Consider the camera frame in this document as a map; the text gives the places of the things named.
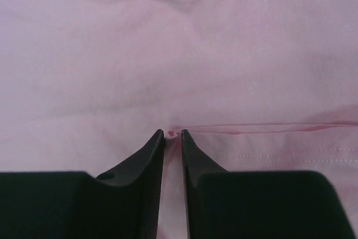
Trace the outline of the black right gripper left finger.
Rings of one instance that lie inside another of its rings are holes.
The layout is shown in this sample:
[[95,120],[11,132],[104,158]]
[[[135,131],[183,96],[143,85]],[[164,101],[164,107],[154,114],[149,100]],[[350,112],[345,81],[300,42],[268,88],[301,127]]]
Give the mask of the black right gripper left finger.
[[1,173],[2,238],[156,238],[164,133],[92,177],[86,172]]

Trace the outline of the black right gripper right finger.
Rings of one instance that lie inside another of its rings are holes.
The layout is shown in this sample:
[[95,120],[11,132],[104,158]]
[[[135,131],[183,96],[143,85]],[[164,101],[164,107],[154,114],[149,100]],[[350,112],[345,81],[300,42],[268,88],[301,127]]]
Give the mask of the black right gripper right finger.
[[332,184],[314,171],[229,172],[181,132],[189,238],[354,238]]

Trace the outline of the pink t shirt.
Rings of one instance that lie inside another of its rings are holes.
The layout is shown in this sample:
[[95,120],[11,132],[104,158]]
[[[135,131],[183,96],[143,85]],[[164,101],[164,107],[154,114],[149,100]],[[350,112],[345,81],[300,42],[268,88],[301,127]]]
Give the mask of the pink t shirt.
[[168,140],[159,238],[186,238],[180,132],[231,171],[313,170],[357,229],[357,0],[1,0],[1,170],[98,175]]

